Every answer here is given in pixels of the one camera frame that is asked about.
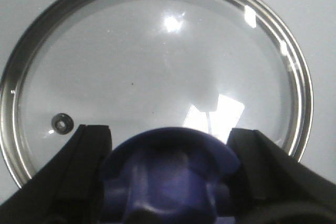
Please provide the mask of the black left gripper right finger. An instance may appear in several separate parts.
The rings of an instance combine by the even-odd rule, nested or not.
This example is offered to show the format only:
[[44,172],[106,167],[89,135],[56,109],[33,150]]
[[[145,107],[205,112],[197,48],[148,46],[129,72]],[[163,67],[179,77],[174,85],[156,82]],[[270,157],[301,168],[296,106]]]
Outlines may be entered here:
[[260,131],[232,129],[227,144],[240,160],[227,179],[236,223],[335,223],[335,184]]

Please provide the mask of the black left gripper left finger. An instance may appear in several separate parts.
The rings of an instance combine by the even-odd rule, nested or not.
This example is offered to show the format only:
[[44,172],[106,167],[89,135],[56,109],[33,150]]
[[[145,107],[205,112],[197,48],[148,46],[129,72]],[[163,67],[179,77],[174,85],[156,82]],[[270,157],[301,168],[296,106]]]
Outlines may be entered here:
[[1,223],[99,223],[99,169],[111,151],[104,125],[80,125],[65,146],[1,205]]

